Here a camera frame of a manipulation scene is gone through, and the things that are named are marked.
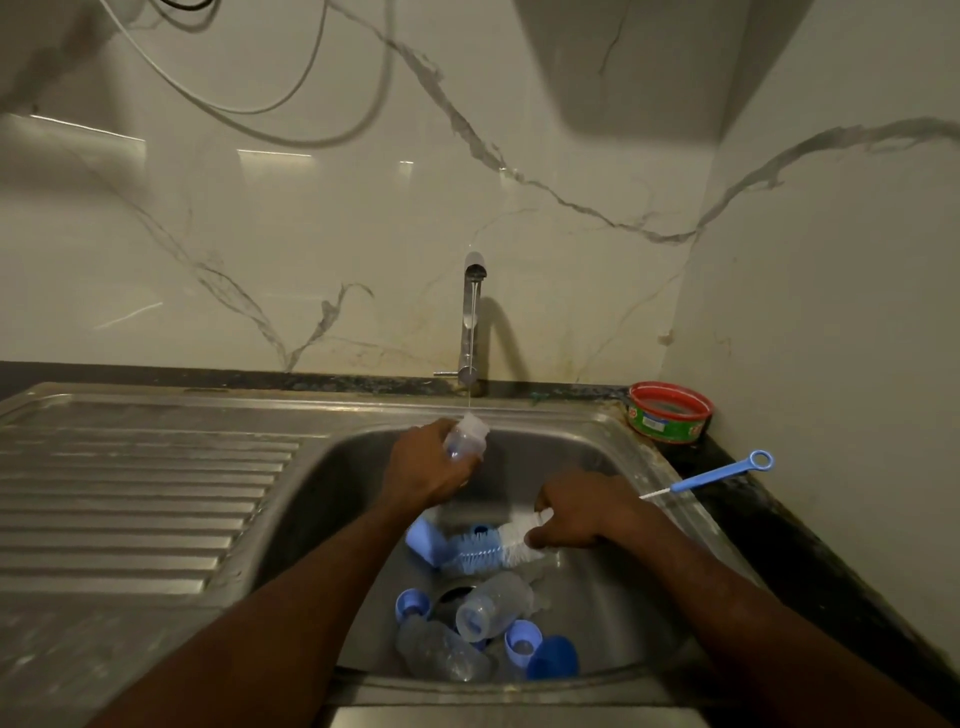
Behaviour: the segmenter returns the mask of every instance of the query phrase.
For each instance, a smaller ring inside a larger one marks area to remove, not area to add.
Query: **black countertop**
[[[396,395],[451,392],[443,379],[0,362],[0,399],[43,381]],[[492,381],[484,386],[490,397],[536,401],[625,400],[627,393],[626,387],[603,385]],[[660,451],[681,477],[733,462],[708,435],[695,445],[662,446]],[[741,475],[695,493],[784,604],[960,723],[960,681],[946,661],[763,486]],[[739,711],[708,718],[716,726],[758,725]]]

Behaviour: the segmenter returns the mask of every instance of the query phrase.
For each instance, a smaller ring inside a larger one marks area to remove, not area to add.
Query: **plastic bottle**
[[[470,592],[457,609],[457,631],[468,642],[496,637],[534,608],[534,591],[512,571],[502,571]]]
[[[487,449],[490,428],[483,420],[468,412],[444,440],[446,453],[457,460],[467,455],[482,455]]]
[[[486,423],[468,412],[446,436],[444,449],[454,460],[466,455],[482,455],[487,449],[489,432],[490,428]],[[404,537],[407,545],[434,569],[438,569],[452,555],[436,520],[436,507],[428,508],[407,529]]]
[[[442,622],[407,617],[396,633],[396,651],[421,680],[480,683],[490,680],[491,659]]]

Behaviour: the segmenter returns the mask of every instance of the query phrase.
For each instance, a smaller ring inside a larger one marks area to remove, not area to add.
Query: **marble backsplash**
[[[113,7],[235,105],[296,79],[324,11]],[[656,376],[746,10],[336,0],[301,92],[228,117],[95,2],[7,7],[0,358],[427,376],[475,249],[488,376]]]

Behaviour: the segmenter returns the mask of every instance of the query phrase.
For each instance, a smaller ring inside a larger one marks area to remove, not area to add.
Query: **cable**
[[[117,28],[120,30],[120,33],[122,33],[126,37],[126,39],[130,42],[130,44],[136,49],[137,53],[139,53],[140,56],[143,57],[143,60],[149,63],[150,66],[154,69],[154,71],[156,71],[164,81],[166,81],[168,84],[170,84],[173,88],[175,88],[177,91],[182,93],[184,96],[186,96],[189,99],[193,99],[198,104],[202,104],[203,106],[210,107],[211,109],[216,109],[218,111],[223,111],[225,113],[255,114],[255,113],[265,113],[266,111],[271,111],[273,109],[276,109],[277,107],[283,106],[288,101],[290,101],[290,99],[293,98],[294,94],[300,90],[300,87],[303,86],[303,82],[305,82],[306,77],[310,75],[310,70],[313,68],[314,61],[317,59],[317,52],[320,50],[320,41],[324,37],[324,25],[326,24],[326,8],[329,5],[329,0],[324,0],[324,9],[320,15],[320,27],[317,29],[317,39],[316,41],[314,41],[313,50],[310,52],[310,60],[307,62],[306,68],[303,69],[303,73],[297,79],[297,82],[293,85],[293,87],[289,91],[284,93],[280,98],[276,99],[276,101],[272,101],[266,106],[256,107],[254,109],[228,107],[222,104],[215,104],[209,99],[205,99],[200,94],[195,93],[194,91],[191,91],[189,88],[187,88],[183,84],[171,78],[166,71],[160,68],[160,66],[158,66],[156,62],[152,58],[150,58],[150,56],[147,55],[147,52],[140,47],[140,44],[133,39],[133,36],[131,36],[130,33],[127,31],[127,28],[124,27],[124,24],[120,21],[120,18],[116,16],[116,13],[113,11],[113,8],[110,6],[108,0],[100,0],[100,4],[104,6],[104,10],[107,11],[107,15],[110,16],[110,19],[116,24]]]
[[[168,5],[171,8],[176,8],[179,11],[201,11],[204,8],[209,8],[213,5],[214,0],[200,0],[196,5],[183,5],[182,3],[175,3],[174,0],[160,0],[164,5]]]

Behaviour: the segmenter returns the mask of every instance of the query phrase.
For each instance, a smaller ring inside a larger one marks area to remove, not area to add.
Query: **red container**
[[[653,440],[695,442],[713,414],[713,402],[692,389],[665,381],[639,381],[630,388],[627,419]]]

